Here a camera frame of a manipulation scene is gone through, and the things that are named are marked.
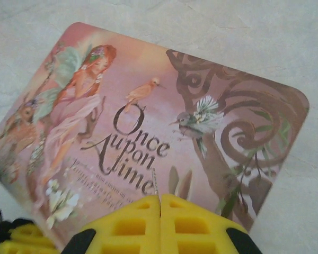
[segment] bird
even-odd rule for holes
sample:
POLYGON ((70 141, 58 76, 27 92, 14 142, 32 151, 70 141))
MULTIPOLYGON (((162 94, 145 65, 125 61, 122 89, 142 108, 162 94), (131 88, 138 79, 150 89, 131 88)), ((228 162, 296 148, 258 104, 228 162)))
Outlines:
POLYGON ((202 137, 207 133, 214 133, 219 128, 224 117, 224 113, 217 112, 217 109, 218 103, 208 95, 198 101, 197 110, 192 114, 182 112, 177 116, 175 122, 169 124, 178 124, 179 132, 183 137, 187 136, 195 139, 204 159, 207 154, 207 148, 202 137))
POLYGON ((129 111, 132 104, 136 104, 140 99, 144 99, 149 96, 152 90, 157 86, 165 88, 160 84, 159 78, 152 78, 149 82, 132 90, 128 94, 128 96, 126 96, 126 99, 128 99, 128 103, 125 106, 125 112, 129 111))

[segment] gray textured surface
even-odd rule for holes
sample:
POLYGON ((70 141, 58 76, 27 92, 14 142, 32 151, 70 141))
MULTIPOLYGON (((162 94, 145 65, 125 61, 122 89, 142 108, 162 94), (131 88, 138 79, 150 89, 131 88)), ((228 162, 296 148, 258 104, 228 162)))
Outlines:
MULTIPOLYGON (((318 0, 0 0, 0 121, 78 21, 305 93, 309 116, 251 236, 264 253, 318 253, 318 0)), ((24 215, 1 186, 0 208, 24 215)))

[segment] illustration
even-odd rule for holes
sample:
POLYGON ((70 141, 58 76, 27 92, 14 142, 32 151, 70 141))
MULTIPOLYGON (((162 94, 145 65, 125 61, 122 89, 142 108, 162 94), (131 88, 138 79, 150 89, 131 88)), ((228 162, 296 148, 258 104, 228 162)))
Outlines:
POLYGON ((152 90, 157 86, 165 88, 160 84, 160 80, 158 78, 152 78, 151 81, 132 90, 129 95, 126 96, 128 103, 126 104, 125 112, 129 111, 132 104, 137 104, 139 100, 148 97, 152 93, 152 90))
MULTIPOLYGON (((99 89, 102 74, 111 66, 115 57, 116 49, 111 45, 93 48, 80 69, 54 100, 50 113, 52 123, 45 140, 45 161, 36 190, 37 207, 43 204, 43 187, 59 171, 59 164, 80 135, 80 121, 91 117, 92 112, 101 104, 99 89)), ((87 123, 86 132, 91 135, 93 128, 94 125, 87 123)))
POLYGON ((0 123, 0 181, 59 249, 155 185, 249 230, 308 109, 294 88, 76 23, 0 123))

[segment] pink dress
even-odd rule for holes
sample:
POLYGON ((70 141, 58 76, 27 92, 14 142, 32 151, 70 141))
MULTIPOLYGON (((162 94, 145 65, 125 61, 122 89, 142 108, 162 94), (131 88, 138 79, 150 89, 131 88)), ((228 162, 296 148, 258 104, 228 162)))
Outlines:
MULTIPOLYGON (((83 87, 92 83, 87 79, 83 87)), ((42 184, 44 176, 54 176, 60 171, 61 163, 51 172, 49 169, 61 146, 68 142, 74 141, 79 134, 80 121, 86 121, 86 117, 98 107, 101 103, 99 94, 88 96, 91 88, 81 97, 75 98, 75 87, 67 89, 66 96, 53 108, 51 112, 52 126, 45 140, 44 163, 38 175, 38 184, 36 194, 38 200, 35 202, 35 208, 39 209, 45 201, 45 185, 42 184)))

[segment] orange bird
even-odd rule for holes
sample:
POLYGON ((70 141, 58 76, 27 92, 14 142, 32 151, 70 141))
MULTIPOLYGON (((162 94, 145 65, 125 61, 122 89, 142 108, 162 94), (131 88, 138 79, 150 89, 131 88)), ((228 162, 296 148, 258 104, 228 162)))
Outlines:
POLYGON ((152 90, 157 86, 164 88, 162 85, 160 85, 160 80, 158 78, 152 78, 151 81, 132 90, 129 95, 126 96, 126 99, 128 99, 128 103, 126 104, 125 112, 129 111, 132 104, 136 104, 138 100, 144 99, 149 96, 152 90))

